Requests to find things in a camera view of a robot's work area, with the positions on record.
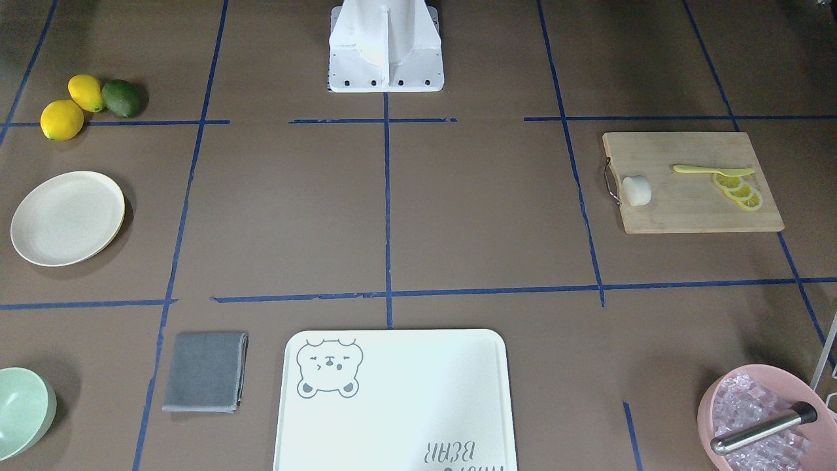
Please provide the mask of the white steamed bun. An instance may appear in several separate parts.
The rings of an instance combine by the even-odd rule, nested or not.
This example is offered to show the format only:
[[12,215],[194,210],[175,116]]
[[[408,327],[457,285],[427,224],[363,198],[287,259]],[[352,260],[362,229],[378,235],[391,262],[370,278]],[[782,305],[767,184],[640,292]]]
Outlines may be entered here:
[[621,183],[620,197],[631,207],[649,205],[653,197],[651,181],[642,175],[625,177]]

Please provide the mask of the white bear tray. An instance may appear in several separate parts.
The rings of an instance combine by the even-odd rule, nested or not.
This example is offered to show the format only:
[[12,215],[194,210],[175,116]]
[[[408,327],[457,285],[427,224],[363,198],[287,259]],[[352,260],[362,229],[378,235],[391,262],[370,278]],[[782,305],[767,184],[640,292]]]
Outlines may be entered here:
[[275,470],[517,470],[491,329],[309,330],[285,345]]

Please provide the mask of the grey folded cloth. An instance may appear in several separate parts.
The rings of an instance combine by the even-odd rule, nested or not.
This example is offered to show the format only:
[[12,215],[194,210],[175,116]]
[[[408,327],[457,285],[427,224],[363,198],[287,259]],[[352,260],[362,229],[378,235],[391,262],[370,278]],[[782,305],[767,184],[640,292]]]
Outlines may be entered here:
[[248,334],[177,334],[162,409],[173,413],[233,413],[239,408]]

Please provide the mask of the bamboo cutting board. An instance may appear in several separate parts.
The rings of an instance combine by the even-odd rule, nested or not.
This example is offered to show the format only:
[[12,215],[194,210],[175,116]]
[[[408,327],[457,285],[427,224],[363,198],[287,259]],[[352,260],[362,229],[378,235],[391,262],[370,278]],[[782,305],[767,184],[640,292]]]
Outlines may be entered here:
[[[607,132],[605,181],[629,234],[780,232],[785,224],[745,132]],[[673,164],[755,169],[742,177],[762,194],[759,211],[742,211],[711,181],[711,174],[682,174]],[[620,197],[625,177],[651,181],[649,205],[631,207]]]

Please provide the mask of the lemon slice one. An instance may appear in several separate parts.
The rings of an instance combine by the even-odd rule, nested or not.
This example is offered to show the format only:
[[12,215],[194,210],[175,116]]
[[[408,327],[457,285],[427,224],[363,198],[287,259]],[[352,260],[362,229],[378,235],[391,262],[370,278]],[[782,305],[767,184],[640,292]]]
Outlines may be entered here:
[[726,176],[720,173],[712,173],[711,181],[715,188],[722,191],[736,191],[744,186],[744,181],[739,176]]

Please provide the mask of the yellow plastic knife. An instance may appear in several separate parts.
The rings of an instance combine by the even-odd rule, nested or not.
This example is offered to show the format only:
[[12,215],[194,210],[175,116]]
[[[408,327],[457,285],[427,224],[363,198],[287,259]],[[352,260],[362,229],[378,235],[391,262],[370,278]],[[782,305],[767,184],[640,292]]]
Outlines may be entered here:
[[755,169],[744,167],[743,169],[723,169],[723,167],[708,167],[700,165],[673,164],[672,170],[682,174],[720,174],[725,177],[741,178],[755,173]]

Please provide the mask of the lemon slice two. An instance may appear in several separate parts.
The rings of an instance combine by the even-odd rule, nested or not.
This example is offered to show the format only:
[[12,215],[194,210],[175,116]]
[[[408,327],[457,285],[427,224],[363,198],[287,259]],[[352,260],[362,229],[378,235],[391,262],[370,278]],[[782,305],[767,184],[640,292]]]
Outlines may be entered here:
[[748,200],[755,194],[755,190],[747,183],[743,183],[737,188],[723,187],[721,190],[726,197],[736,201]]

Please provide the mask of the cream round plate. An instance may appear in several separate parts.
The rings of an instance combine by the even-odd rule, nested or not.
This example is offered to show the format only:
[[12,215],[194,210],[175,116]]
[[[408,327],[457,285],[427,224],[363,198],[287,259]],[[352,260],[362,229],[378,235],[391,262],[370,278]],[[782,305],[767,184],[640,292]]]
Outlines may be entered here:
[[63,173],[34,188],[10,223],[13,248],[37,266],[69,266],[116,239],[126,215],[122,188],[105,174]]

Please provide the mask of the pink bowl with ice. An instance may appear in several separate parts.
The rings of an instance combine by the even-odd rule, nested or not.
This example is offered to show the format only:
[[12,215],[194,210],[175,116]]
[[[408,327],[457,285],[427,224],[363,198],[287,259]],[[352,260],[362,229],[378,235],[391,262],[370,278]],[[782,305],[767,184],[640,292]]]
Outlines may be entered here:
[[[818,420],[726,456],[709,449],[715,436],[747,427],[801,400],[816,408]],[[700,399],[696,422],[704,453],[717,470],[836,468],[835,411],[807,383],[774,366],[750,364],[721,376]]]

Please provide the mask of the yellow lemon rear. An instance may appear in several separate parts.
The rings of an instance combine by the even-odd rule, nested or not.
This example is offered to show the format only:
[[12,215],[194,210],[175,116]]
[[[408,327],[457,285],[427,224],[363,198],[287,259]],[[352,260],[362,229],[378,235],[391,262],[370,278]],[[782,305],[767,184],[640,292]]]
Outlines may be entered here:
[[72,101],[82,110],[99,113],[105,109],[102,84],[93,75],[79,74],[71,77],[67,83],[67,89]]

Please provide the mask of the yellow lemon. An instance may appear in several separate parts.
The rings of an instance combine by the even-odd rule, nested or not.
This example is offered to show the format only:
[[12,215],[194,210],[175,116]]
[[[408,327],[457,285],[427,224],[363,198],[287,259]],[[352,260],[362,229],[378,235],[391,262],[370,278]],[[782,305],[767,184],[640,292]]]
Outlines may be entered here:
[[40,128],[48,140],[63,142],[81,131],[84,119],[83,111],[72,99],[57,99],[42,111]]
[[93,75],[79,74],[71,77],[67,83],[67,89],[72,101],[82,110],[99,113],[105,109],[102,84]]

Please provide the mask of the yellow lemon front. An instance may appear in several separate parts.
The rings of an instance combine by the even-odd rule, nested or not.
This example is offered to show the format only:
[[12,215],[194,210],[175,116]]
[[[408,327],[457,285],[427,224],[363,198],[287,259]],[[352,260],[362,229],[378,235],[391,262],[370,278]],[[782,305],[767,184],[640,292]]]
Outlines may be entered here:
[[83,111],[72,99],[57,99],[42,111],[40,128],[48,140],[63,142],[81,131],[84,119]]

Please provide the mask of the mint green bowl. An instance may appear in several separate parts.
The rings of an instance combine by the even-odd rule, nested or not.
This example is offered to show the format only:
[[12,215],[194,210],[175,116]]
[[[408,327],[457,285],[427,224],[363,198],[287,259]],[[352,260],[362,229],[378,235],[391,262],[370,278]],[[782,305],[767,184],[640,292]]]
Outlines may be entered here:
[[26,368],[1,370],[1,459],[33,447],[50,429],[57,410],[54,388]]

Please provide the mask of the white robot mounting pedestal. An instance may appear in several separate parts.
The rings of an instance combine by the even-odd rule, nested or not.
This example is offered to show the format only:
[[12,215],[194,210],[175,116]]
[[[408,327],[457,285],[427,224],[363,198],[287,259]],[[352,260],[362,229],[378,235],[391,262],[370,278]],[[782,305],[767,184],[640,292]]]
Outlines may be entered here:
[[331,11],[327,89],[439,92],[445,84],[437,9],[424,1],[344,1]]

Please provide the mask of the steel black-handled scoop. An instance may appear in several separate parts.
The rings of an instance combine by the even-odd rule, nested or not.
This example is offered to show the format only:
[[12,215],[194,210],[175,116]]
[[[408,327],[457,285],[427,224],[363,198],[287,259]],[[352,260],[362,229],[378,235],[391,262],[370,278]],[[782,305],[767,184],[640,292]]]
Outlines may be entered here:
[[786,410],[756,421],[747,427],[715,436],[709,441],[709,449],[717,455],[726,456],[792,427],[813,423],[818,420],[818,417],[816,408],[801,400]]

